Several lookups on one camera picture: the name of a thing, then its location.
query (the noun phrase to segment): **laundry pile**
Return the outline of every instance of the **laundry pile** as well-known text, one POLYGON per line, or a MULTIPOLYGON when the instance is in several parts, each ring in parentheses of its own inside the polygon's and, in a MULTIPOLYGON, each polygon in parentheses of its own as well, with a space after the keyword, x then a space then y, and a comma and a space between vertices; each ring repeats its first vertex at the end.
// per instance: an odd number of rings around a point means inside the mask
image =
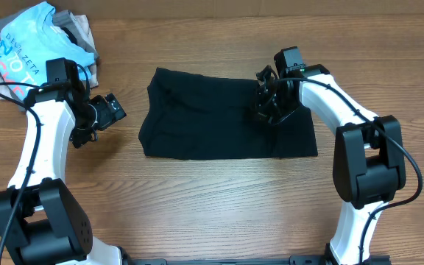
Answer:
MULTIPOLYGON (((99 55, 86 15, 69 10, 56 13, 47 2, 0 19, 0 82, 42 85, 47 81, 46 61, 64 57, 80 64, 96 87, 99 55)), ((79 68, 79 79, 86 80, 79 68)), ((24 99, 30 87, 0 86, 0 93, 24 99)))

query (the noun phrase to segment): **cable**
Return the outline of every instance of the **cable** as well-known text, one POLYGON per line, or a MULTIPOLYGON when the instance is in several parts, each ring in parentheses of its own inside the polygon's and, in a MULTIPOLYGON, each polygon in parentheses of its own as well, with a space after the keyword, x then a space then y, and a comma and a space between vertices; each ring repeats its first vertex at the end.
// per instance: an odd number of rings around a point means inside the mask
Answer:
MULTIPOLYGON (((25 83, 20 83, 20 82, 0 82, 0 85, 25 85, 25 86, 32 87, 32 88, 39 88, 36 85, 30 85, 30 84, 25 84, 25 83)), ((32 170, 34 168, 35 156, 37 155, 38 145, 40 143, 41 123, 40 123, 40 119, 38 118, 37 113, 35 113, 35 111, 32 108, 26 107, 26 105, 24 105, 23 103, 21 103, 17 100, 11 99, 10 97, 5 96, 1 93, 0 93, 0 97, 3 98, 3 99, 6 99, 9 102, 17 104, 17 105, 23 107, 24 109, 26 109, 27 111, 29 111, 34 116, 35 126, 37 127, 37 133, 35 134, 34 149, 32 150, 32 154, 30 155, 29 165, 27 166, 27 170, 26 170, 26 177, 24 178, 24 181, 22 182, 21 188, 19 189, 18 195, 15 198, 15 201, 14 201, 14 204, 13 204, 13 210, 11 211, 9 220, 7 221, 7 225, 6 225, 6 228, 4 230, 4 233, 1 236, 1 241, 0 241, 0 264, 1 264, 1 259, 2 259, 2 256, 3 256, 4 245, 6 244, 7 236, 9 234, 9 231, 11 230, 11 226, 13 225, 18 206, 21 203, 22 196, 24 194, 24 189, 27 187, 27 184, 29 183, 30 175, 31 175, 32 170)))
POLYGON ((282 78, 282 79, 275 80, 275 82, 287 82, 287 81, 310 82, 310 83, 314 83, 316 85, 320 85, 320 86, 334 92, 359 118, 361 118, 366 123, 368 123, 368 125, 370 125, 372 128, 374 128, 375 130, 377 130, 379 132, 379 135, 381 135, 382 137, 387 139, 391 144, 393 144, 406 157, 406 159, 413 166, 415 173, 417 174, 418 187, 417 187, 417 190, 415 191, 415 193, 413 194, 413 196, 409 197, 408 199, 399 201, 399 202, 394 202, 394 203, 391 203, 389 205, 379 207, 379 208, 375 209, 369 215, 369 218, 367 219, 366 224, 364 225, 364 229, 363 229, 362 234, 361 234, 361 241, 359 243, 359 265, 362 265, 363 264, 363 253, 364 253, 364 239, 366 237, 366 233, 367 233, 367 230, 369 229, 369 225, 370 225, 371 221, 375 218, 375 215, 377 213, 384 211, 384 210, 387 210, 387 209, 390 209, 390 208, 393 208, 393 207, 409 204, 410 202, 413 202, 414 200, 416 200, 419 197, 419 195, 421 194, 421 191, 423 189, 423 176, 421 174, 420 167, 417 165, 417 162, 415 162, 414 158, 408 153, 408 151, 406 151, 405 148, 403 148, 394 139, 392 139, 390 136, 388 136, 379 126, 375 125, 372 121, 370 121, 368 118, 366 118, 366 116, 362 115, 359 112, 359 110, 357 108, 355 108, 345 96, 343 96, 335 88, 331 87, 331 85, 325 84, 323 82, 319 82, 319 81, 316 81, 316 80, 308 79, 308 78, 282 78))
POLYGON ((85 99, 89 100, 89 95, 91 94, 91 87, 89 86, 89 79, 88 79, 88 73, 86 73, 86 70, 84 67, 82 67, 80 64, 77 64, 79 68, 81 68, 82 72, 85 73, 86 77, 86 92, 85 92, 85 99))

